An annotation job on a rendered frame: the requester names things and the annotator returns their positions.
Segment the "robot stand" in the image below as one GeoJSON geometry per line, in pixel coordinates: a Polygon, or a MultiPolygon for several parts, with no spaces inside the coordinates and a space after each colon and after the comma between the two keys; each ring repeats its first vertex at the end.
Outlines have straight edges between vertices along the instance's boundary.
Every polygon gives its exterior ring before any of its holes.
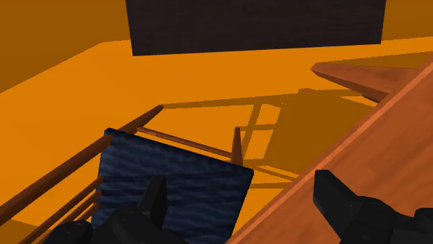
{"type": "Polygon", "coordinates": [[[126,0],[133,55],[379,44],[387,0],[126,0]]]}

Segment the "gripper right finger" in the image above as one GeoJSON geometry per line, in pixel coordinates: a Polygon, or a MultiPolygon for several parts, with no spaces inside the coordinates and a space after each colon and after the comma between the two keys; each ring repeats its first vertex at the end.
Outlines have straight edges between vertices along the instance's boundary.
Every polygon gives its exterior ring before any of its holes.
{"type": "Polygon", "coordinates": [[[315,171],[313,201],[339,244],[433,244],[433,208],[406,216],[377,198],[356,195],[329,170],[315,171]]]}

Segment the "wooden chair with blue seat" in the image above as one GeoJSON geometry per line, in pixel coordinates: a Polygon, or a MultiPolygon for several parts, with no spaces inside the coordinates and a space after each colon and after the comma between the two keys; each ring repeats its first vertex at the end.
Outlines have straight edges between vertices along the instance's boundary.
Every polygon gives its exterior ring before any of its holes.
{"type": "Polygon", "coordinates": [[[103,136],[0,206],[0,226],[92,158],[99,156],[97,178],[36,227],[19,244],[43,244],[59,225],[85,220],[93,228],[119,207],[136,205],[150,179],[167,181],[170,229],[189,244],[226,244],[254,172],[243,165],[241,135],[235,129],[231,151],[150,130],[158,105],[103,136]]]}

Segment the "brown wooden table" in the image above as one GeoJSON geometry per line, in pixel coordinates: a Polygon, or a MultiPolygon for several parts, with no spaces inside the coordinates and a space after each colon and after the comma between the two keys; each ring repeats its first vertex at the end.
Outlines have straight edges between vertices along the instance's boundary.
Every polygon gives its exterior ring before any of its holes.
{"type": "Polygon", "coordinates": [[[433,56],[227,244],[337,244],[313,203],[317,169],[402,214],[433,207],[433,56]]]}

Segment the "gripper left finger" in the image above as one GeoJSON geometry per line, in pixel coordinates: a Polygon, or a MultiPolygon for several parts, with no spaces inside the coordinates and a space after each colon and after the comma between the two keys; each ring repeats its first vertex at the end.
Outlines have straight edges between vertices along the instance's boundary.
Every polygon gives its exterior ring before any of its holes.
{"type": "Polygon", "coordinates": [[[162,228],[166,214],[166,177],[155,175],[138,204],[117,208],[97,228],[85,220],[63,223],[43,244],[189,244],[162,228]]]}

